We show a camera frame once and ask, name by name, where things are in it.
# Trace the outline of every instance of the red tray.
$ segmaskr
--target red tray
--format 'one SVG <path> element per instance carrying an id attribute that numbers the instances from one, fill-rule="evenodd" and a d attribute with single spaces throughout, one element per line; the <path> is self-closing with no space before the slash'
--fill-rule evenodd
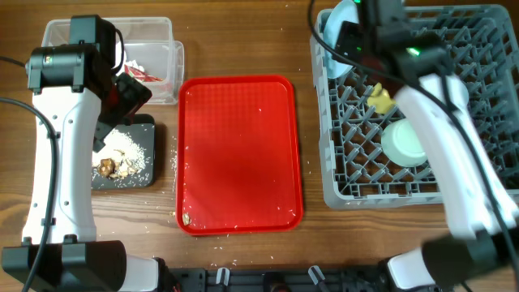
<path id="1" fill-rule="evenodd" d="M 176 208 L 178 225 L 191 235 L 286 231 L 299 224 L 294 88 L 285 77 L 198 78 L 182 86 Z"/>

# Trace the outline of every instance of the yellow object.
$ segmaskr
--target yellow object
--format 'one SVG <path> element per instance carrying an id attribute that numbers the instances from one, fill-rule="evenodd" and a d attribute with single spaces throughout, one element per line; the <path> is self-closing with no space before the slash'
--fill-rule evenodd
<path id="1" fill-rule="evenodd" d="M 367 98 L 367 105 L 374 105 L 375 112 L 378 114 L 386 114 L 395 104 L 389 92 L 382 88 L 382 84 L 375 85 L 373 93 Z"/>

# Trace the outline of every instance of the gray dish rack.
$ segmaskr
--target gray dish rack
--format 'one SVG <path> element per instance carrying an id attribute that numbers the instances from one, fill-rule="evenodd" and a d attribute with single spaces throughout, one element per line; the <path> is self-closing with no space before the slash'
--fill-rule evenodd
<path id="1" fill-rule="evenodd" d="M 322 37 L 331 9 L 315 27 Z M 519 200 L 519 135 L 507 132 L 504 98 L 517 99 L 519 49 L 506 9 L 498 5 L 406 7 L 413 33 L 433 31 L 448 44 L 456 73 L 469 90 L 469 110 L 508 193 Z M 366 99 L 375 84 L 353 69 L 328 79 L 324 49 L 310 39 L 313 82 L 320 111 L 320 163 L 324 201 L 330 208 L 393 208 L 441 204 L 428 162 L 402 168 L 382 152 L 383 129 L 401 118 L 394 108 L 375 113 Z"/>

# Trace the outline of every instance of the green light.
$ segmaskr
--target green light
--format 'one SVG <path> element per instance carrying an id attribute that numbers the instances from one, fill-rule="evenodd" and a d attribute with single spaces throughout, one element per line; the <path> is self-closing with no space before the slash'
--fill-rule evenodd
<path id="1" fill-rule="evenodd" d="M 416 49 L 416 48 L 407 48 L 407 52 L 408 52 L 409 54 L 413 54 L 413 55 L 415 55 L 415 56 L 419 56 L 420 53 L 421 53 L 421 52 L 420 52 L 418 49 Z"/>

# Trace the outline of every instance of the wooden table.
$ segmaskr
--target wooden table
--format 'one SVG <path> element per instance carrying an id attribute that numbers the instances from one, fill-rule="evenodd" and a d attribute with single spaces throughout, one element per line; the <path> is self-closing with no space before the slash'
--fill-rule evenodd
<path id="1" fill-rule="evenodd" d="M 184 234 L 169 214 L 175 205 L 170 153 L 176 142 L 177 108 L 147 105 L 141 112 L 151 114 L 159 125 L 157 181 L 142 190 L 92 193 L 99 240 L 121 240 L 127 252 L 159 256 L 170 267 L 177 268 L 214 268 L 212 264 L 230 268 L 307 268 L 311 264 L 324 267 L 374 264 L 447 232 L 440 205 L 338 212 L 324 204 L 307 0 L 170 3 L 115 0 L 110 4 L 101 0 L 74 1 L 86 3 L 83 5 L 28 0 L 25 3 L 31 5 L 26 6 L 16 0 L 4 2 L 7 5 L 0 6 L 0 55 L 26 60 L 32 49 L 41 44 L 45 25 L 52 19 L 78 14 L 167 16 L 174 24 L 174 38 L 186 49 L 187 78 L 281 74 L 294 84 L 305 204 L 299 227 L 285 233 L 229 237 L 194 238 Z M 449 2 L 454 1 L 416 0 L 409 4 L 430 6 Z M 315 10 L 333 7 L 335 3 L 319 0 Z M 499 3 L 511 15 L 519 13 L 519 5 L 513 4 L 513 0 Z M 30 102 L 26 76 L 18 67 L 0 63 L 0 80 L 0 96 Z M 21 109 L 0 105 L 0 133 L 0 245 L 17 246 L 32 194 L 34 117 Z M 233 260 L 237 260 L 236 267 L 231 265 Z M 512 290 L 514 282 L 507 270 L 472 281 L 470 285 L 475 291 Z M 16 280 L 0 273 L 0 290 L 20 288 Z"/>

